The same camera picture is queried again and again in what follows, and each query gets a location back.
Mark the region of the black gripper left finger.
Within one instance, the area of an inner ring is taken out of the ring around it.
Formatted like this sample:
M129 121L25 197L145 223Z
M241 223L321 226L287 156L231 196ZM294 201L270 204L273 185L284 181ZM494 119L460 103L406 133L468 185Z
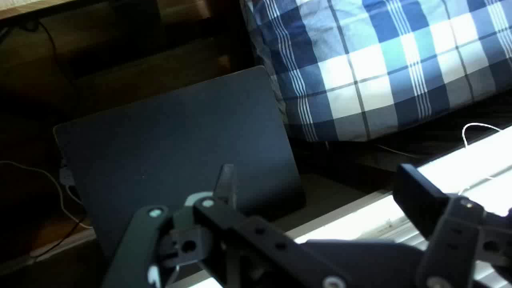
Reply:
M236 210L236 170L223 165L211 193L174 213L139 209L115 250L100 288L166 288L196 265L225 288L350 288L332 260L295 244L259 217Z

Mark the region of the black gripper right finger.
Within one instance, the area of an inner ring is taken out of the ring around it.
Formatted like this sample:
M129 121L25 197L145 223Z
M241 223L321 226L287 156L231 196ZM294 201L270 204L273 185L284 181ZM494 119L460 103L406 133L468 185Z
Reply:
M473 279L475 263L512 282L512 217L486 212L463 196L447 196L415 167L396 167L395 204L427 241L415 273L420 288L486 288Z

